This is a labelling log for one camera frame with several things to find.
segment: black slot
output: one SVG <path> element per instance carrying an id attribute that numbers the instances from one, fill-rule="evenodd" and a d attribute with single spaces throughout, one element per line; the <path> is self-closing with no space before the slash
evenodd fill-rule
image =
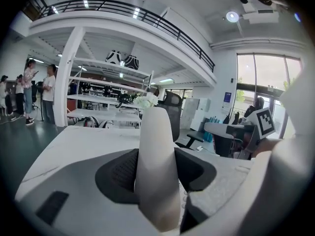
<path id="1" fill-rule="evenodd" d="M 37 210 L 36 215 L 48 225 L 52 225 L 68 197 L 68 193 L 54 191 Z"/>

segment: black railing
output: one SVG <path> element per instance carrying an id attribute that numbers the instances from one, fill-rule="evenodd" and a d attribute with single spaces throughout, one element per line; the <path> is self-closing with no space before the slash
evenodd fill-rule
<path id="1" fill-rule="evenodd" d="M 85 6 L 84 1 L 85 0 L 69 0 L 52 4 L 50 6 L 45 6 L 40 10 L 38 18 L 50 16 L 55 13 L 78 10 L 105 11 L 133 17 L 164 31 L 168 35 L 183 43 L 186 47 L 196 53 L 199 59 L 204 61 L 213 72 L 215 64 L 201 49 L 201 47 L 177 26 L 173 25 L 163 17 L 144 8 L 126 2 L 115 0 L 86 0 L 87 6 Z"/>

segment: shelving unit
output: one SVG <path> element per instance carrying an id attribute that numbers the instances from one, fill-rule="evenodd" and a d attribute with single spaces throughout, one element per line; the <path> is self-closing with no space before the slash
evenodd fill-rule
<path id="1" fill-rule="evenodd" d="M 98 121 L 103 120 L 115 120 L 115 121 L 132 121 L 132 122 L 141 122 L 141 119 L 138 115 L 120 113 L 118 111 L 96 111 L 89 109 L 76 109 L 67 114 L 68 117 L 77 117 L 84 118 L 93 116 Z"/>
<path id="2" fill-rule="evenodd" d="M 128 91 L 146 93 L 146 91 L 143 90 L 143 89 L 133 88 L 133 87 L 129 87 L 129 86 L 125 86 L 125 85 L 121 85 L 121 84 L 117 84 L 117 83 L 112 83 L 112 82 L 108 82 L 108 81 L 99 81 L 99 80 L 94 80 L 94 79 L 87 79 L 87 78 L 81 78 L 81 77 L 72 77 L 72 76 L 69 76 L 69 79 L 70 80 L 90 82 L 90 83 L 95 83 L 95 84 L 100 84 L 100 85 L 108 85 L 108 86 L 111 86 L 111 87 L 123 88 L 123 89 L 126 89 Z"/>
<path id="3" fill-rule="evenodd" d="M 118 101 L 116 98 L 108 98 L 108 97 L 102 97 L 102 96 L 73 94 L 73 95 L 68 95 L 67 98 L 73 99 L 73 100 L 84 100 L 84 101 L 105 103 L 105 104 L 109 104 L 109 105 L 117 105 L 118 104 Z M 139 106 L 133 105 L 133 104 L 122 104 L 122 106 L 140 109 Z"/>
<path id="4" fill-rule="evenodd" d="M 125 86 L 118 83 L 108 82 L 108 81 L 101 81 L 101 80 L 95 80 L 95 79 L 88 79 L 88 78 L 82 78 L 81 72 L 77 73 L 78 76 L 69 76 L 69 80 L 75 80 L 77 82 L 87 82 L 90 83 L 91 87 L 94 89 L 91 89 L 90 91 L 94 94 L 103 94 L 104 90 L 98 91 L 98 89 L 104 89 L 104 86 L 111 86 L 113 87 L 112 90 L 114 91 L 111 93 L 111 95 L 119 95 L 119 92 L 124 89 L 128 90 L 129 92 L 140 92 L 141 94 L 146 93 L 144 90 L 144 86 L 151 85 L 151 81 L 154 75 L 154 71 L 152 71 L 151 74 L 141 72 L 138 70 L 134 70 L 128 67 L 116 65 L 107 63 L 105 61 L 95 60 L 95 59 L 83 59 L 83 58 L 74 58 L 76 63 L 78 65 L 81 65 L 83 67 L 93 67 L 101 70 L 104 74 L 115 74 L 115 76 L 119 76 L 120 73 L 124 74 L 124 78 L 126 81 L 126 84 L 128 82 L 134 82 L 137 84 L 142 84 L 142 88 L 134 88 L 130 86 Z M 77 94 L 68 95 L 68 99 L 74 99 L 74 100 L 82 100 L 82 101 L 88 101 L 88 102 L 96 102 L 96 103 L 104 103 L 107 104 L 108 108 L 106 111 L 104 110 L 88 110 L 88 109 L 75 109 L 69 113 L 67 113 L 68 117 L 77 117 L 77 118 L 84 118 L 89 116 L 94 116 L 98 120 L 115 120 L 115 121 L 130 121 L 130 122 L 137 122 L 140 125 L 141 119 L 139 118 L 139 110 L 141 109 L 139 106 L 134 104 L 122 104 L 122 107 L 129 107 L 134 108 L 138 110 L 137 115 L 133 114 L 125 114 L 125 113 L 119 113 L 118 110 L 115 107 L 110 107 L 112 105 L 118 105 L 119 102 L 116 98 L 109 98 L 104 96 L 96 96 L 96 95 L 86 95 L 86 94 L 78 94 L 77 87 Z"/>
<path id="5" fill-rule="evenodd" d="M 134 70 L 128 67 L 124 67 L 121 65 L 116 65 L 112 63 L 108 63 L 101 60 L 95 59 L 84 59 L 84 58 L 74 58 L 74 60 L 79 63 L 81 66 L 91 66 L 98 67 L 102 70 L 106 70 L 110 73 L 123 73 L 124 75 L 128 75 L 130 77 L 138 78 L 141 80 L 147 79 L 151 76 L 149 73 L 141 72 L 138 70 Z"/>

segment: tree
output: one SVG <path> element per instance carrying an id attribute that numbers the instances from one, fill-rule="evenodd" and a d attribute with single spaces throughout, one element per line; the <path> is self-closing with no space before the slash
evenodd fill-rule
<path id="1" fill-rule="evenodd" d="M 237 83 L 242 83 L 243 78 L 240 77 L 237 81 Z M 240 102 L 244 102 L 245 98 L 244 98 L 244 91 L 243 90 L 236 90 L 236 97 L 235 100 L 240 101 Z"/>
<path id="2" fill-rule="evenodd" d="M 294 81 L 294 79 L 295 79 L 295 78 L 293 78 L 293 79 L 290 80 L 290 85 L 292 84 L 292 82 Z M 283 82 L 283 87 L 284 87 L 284 90 L 285 90 L 285 91 L 287 91 L 288 86 L 289 86 L 289 85 L 288 85 L 287 81 L 284 81 L 284 82 Z"/>

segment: jeans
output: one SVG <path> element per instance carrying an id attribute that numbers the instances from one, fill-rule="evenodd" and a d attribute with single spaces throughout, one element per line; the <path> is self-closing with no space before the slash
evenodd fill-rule
<path id="1" fill-rule="evenodd" d="M 25 96 L 25 113 L 30 114 L 32 112 L 32 88 L 24 89 Z"/>
<path id="2" fill-rule="evenodd" d="M 22 93 L 15 94 L 15 101 L 16 101 L 16 108 L 17 108 L 16 112 L 20 115 L 24 114 L 23 98 L 24 98 L 24 95 Z"/>
<path id="3" fill-rule="evenodd" d="M 10 94 L 5 97 L 5 105 L 8 115 L 10 115 L 13 112 Z"/>
<path id="4" fill-rule="evenodd" d="M 53 102 L 48 100 L 42 101 L 44 122 L 55 124 L 55 116 L 53 109 Z"/>

